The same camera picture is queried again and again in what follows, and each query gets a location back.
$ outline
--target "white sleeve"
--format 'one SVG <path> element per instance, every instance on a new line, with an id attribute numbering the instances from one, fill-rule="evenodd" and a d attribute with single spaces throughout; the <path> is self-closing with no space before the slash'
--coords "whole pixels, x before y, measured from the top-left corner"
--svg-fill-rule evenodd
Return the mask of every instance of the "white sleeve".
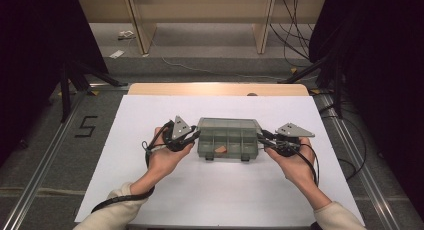
<path id="1" fill-rule="evenodd" d="M 314 211 L 318 225 L 324 230 L 332 229 L 365 229 L 359 220 L 349 210 L 338 202 Z"/>
<path id="2" fill-rule="evenodd" d="M 108 199 L 118 196 L 131 195 L 130 185 L 131 183 L 125 183 L 122 185 L 121 189 L 110 192 Z M 143 205 L 146 201 L 147 199 L 143 199 L 139 201 L 125 201 L 108 205 L 105 208 L 97 210 L 87 216 L 87 218 L 77 225 L 74 230 L 124 229 L 125 226 L 137 216 L 141 205 Z"/>

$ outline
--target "white paper sheet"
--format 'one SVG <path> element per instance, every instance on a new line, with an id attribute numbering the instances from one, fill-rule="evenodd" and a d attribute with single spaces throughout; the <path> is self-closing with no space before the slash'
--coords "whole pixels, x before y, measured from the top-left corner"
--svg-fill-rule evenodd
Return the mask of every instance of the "white paper sheet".
<path id="1" fill-rule="evenodd" d="M 311 138 L 320 163 L 320 188 L 363 222 L 311 97 L 125 96 L 76 218 L 81 222 L 112 189 L 137 180 L 145 171 L 143 141 L 155 127 L 180 115 L 189 125 L 201 117 L 256 119 L 274 131 L 292 122 Z M 259 151 L 248 163 L 206 162 L 196 145 L 163 179 L 132 224 L 185 228 L 309 226 L 309 203 L 284 178 L 279 166 Z"/>

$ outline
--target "plastic storage box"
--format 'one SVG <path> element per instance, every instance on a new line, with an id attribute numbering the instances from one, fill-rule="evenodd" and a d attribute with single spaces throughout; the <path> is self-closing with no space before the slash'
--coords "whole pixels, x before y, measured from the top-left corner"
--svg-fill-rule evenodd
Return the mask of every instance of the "plastic storage box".
<path id="1" fill-rule="evenodd" d="M 254 119 L 201 118 L 197 152 L 206 160 L 234 158 L 256 159 L 261 127 Z"/>

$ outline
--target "metal rail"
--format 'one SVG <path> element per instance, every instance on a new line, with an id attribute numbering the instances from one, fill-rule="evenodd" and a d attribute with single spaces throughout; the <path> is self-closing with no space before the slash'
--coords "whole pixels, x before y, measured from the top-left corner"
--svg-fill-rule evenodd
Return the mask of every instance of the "metal rail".
<path id="1" fill-rule="evenodd" d="M 324 96 L 323 102 L 326 105 L 330 105 L 333 103 L 331 97 L 329 96 Z M 333 109 L 329 110 L 329 112 L 336 115 Z M 346 151 L 352 158 L 355 167 L 359 168 L 362 162 L 364 161 L 364 158 L 362 157 L 361 152 L 353 141 L 353 138 L 346 127 L 345 121 L 343 121 L 342 119 L 335 118 L 333 118 L 332 121 L 337 129 L 338 134 L 340 135 L 340 138 L 343 141 L 344 146 L 346 147 Z M 400 229 L 400 226 L 393 214 L 393 210 L 390 207 L 390 204 L 388 203 L 380 188 L 378 187 L 366 163 L 364 164 L 362 170 L 358 173 L 358 175 L 361 178 L 362 184 L 364 185 L 364 188 L 367 191 L 367 194 L 372 204 L 374 205 L 378 216 L 380 217 L 384 229 Z"/>
<path id="2" fill-rule="evenodd" d="M 3 229 L 5 230 L 19 229 L 20 225 L 22 224 L 25 218 L 26 213 L 31 207 L 31 204 L 35 198 L 35 195 L 37 194 L 37 191 L 41 183 L 44 180 L 44 177 L 46 176 L 53 160 L 55 159 L 57 155 L 57 152 L 59 151 L 62 145 L 63 140 L 66 137 L 69 126 L 72 124 L 74 120 L 75 113 L 77 112 L 78 107 L 86 94 L 87 92 L 85 91 L 78 92 L 76 94 L 75 99 L 73 101 L 72 108 L 71 108 L 71 112 L 68 118 L 66 119 L 65 122 L 59 125 L 59 128 L 55 136 L 53 137 L 53 140 L 51 141 L 43 158 L 40 161 L 40 164 L 38 165 L 37 169 L 32 175 L 31 180 L 25 187 L 21 197 L 19 198 L 15 207 L 11 211 L 9 218 L 7 219 L 5 225 L 3 226 Z"/>
<path id="3" fill-rule="evenodd" d="M 89 91 L 128 91 L 130 90 L 131 83 L 127 86 L 114 87 L 107 83 L 91 83 Z"/>

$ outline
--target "forearm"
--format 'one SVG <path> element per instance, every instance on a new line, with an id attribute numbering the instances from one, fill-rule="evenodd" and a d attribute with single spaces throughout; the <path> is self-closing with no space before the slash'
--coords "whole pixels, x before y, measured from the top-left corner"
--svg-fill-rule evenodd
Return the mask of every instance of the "forearm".
<path id="1" fill-rule="evenodd" d="M 124 195 L 131 195 L 130 183 L 124 184 L 121 189 L 112 191 L 108 199 Z M 137 216 L 141 205 L 146 201 L 147 199 L 111 204 L 90 214 L 75 229 L 123 229 Z"/>
<path id="2" fill-rule="evenodd" d="M 332 201 L 325 195 L 313 181 L 306 181 L 301 183 L 295 183 L 302 194 L 308 199 L 314 210 L 323 208 L 330 204 Z"/>
<path id="3" fill-rule="evenodd" d="M 155 186 L 162 178 L 163 174 L 159 174 L 148 170 L 141 178 L 135 181 L 130 186 L 132 195 L 139 195 L 148 192 L 153 186 Z"/>
<path id="4" fill-rule="evenodd" d="M 364 230 L 361 222 L 349 210 L 337 202 L 314 211 L 315 219 L 322 229 L 326 230 Z"/>

